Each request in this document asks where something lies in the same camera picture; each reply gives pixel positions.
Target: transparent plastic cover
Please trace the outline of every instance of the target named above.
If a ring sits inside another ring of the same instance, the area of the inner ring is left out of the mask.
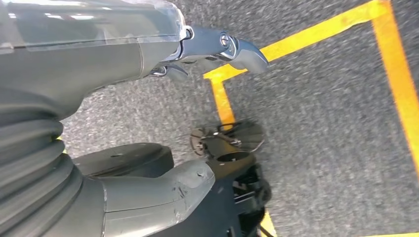
[[[164,0],[0,0],[0,54],[185,37],[182,13]]]

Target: yellow tape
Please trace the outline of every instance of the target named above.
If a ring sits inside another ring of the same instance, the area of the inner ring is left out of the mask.
[[[388,14],[373,19],[374,32],[388,82],[412,154],[416,173],[419,174],[419,102],[415,84],[403,50],[397,23],[390,1],[382,5]]]
[[[277,237],[274,224],[272,223],[271,216],[269,212],[266,211],[265,216],[263,217],[262,222],[260,223],[261,226],[267,230],[273,237]]]
[[[364,23],[377,18],[385,14],[387,11],[388,9],[381,3],[381,1],[372,0],[291,35],[283,40],[266,46],[261,49],[261,51],[268,61],[272,61],[337,35],[356,24]],[[204,74],[204,78],[210,79],[213,82],[221,82],[246,71],[247,70],[237,70],[227,64]]]
[[[235,120],[233,113],[231,112],[230,101],[228,100],[227,93],[225,92],[222,82],[211,81],[211,85],[221,123],[226,124],[234,122]]]
[[[337,35],[356,24],[370,20],[373,22],[390,88],[418,173],[419,103],[389,0],[372,0],[271,44],[261,49],[261,51],[268,61],[273,61]],[[204,74],[204,78],[211,80],[218,114],[222,123],[234,122],[233,111],[222,83],[244,72],[246,70],[236,70],[230,65],[224,65]],[[265,215],[262,226],[272,233],[275,231],[269,214]],[[387,237],[419,237],[419,233],[389,235]]]

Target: bolt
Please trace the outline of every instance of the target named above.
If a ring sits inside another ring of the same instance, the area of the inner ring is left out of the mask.
[[[225,33],[221,34],[220,42],[222,46],[228,47],[228,44],[230,43],[228,35],[226,35]]]

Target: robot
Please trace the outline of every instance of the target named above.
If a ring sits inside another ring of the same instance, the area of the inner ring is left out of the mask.
[[[60,120],[104,86],[187,79],[182,64],[268,67],[250,42],[163,0],[2,0],[0,236],[256,237],[271,197],[250,121],[198,128],[199,159],[138,143],[71,159]]]

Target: cable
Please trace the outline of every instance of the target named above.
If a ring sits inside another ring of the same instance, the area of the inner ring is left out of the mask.
[[[266,235],[266,237],[274,237],[264,227],[260,226],[259,228],[260,228],[260,231],[262,231],[262,233]]]

